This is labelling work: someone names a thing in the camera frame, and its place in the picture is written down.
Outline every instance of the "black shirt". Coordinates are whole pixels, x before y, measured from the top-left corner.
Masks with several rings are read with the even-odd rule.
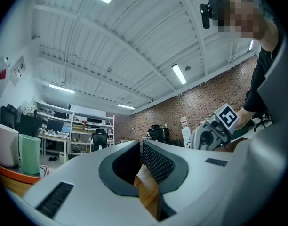
[[[243,105],[243,109],[250,112],[265,112],[266,106],[257,92],[259,86],[265,80],[265,75],[270,69],[282,43],[284,31],[281,24],[275,20],[275,24],[279,32],[279,41],[274,51],[265,51],[261,48],[259,53],[259,58],[257,60],[256,68],[253,71],[251,88],[248,94],[248,97]]]

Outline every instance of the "white ceiling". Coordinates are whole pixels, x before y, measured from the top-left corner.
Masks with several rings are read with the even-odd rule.
[[[252,55],[250,40],[225,38],[216,27],[203,29],[199,4],[207,2],[36,0],[32,38],[39,37],[41,46],[35,79],[45,85],[50,102],[85,105],[80,97],[62,99],[46,88],[65,82],[88,107],[105,105],[125,114],[176,96]],[[175,63],[185,85],[171,68]],[[134,112],[116,106],[128,102]]]

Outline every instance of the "black camera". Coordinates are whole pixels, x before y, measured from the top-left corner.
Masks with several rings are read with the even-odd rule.
[[[202,25],[204,29],[210,28],[210,19],[212,18],[212,8],[207,4],[200,4],[200,14],[202,18]]]

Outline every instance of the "brick wall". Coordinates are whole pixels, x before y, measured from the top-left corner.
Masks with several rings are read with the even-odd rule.
[[[167,124],[171,140],[183,143],[180,118],[186,116],[188,125],[195,129],[203,118],[228,103],[238,111],[250,88],[257,57],[250,58],[231,70],[183,93],[131,116],[115,114],[115,141],[124,137],[142,141],[151,125]]]

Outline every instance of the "black vent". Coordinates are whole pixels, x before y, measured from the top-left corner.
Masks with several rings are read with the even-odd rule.
[[[140,145],[133,146],[112,163],[113,172],[124,181],[134,184],[139,171]]]
[[[227,161],[223,161],[223,160],[218,160],[218,159],[214,159],[214,158],[208,158],[205,160],[205,162],[217,165],[217,166],[222,166],[225,167],[226,164],[228,163]]]
[[[143,145],[145,165],[152,174],[154,180],[160,184],[174,170],[175,164],[146,144]]]
[[[53,218],[74,186],[61,182],[37,207],[37,210],[49,218]]]

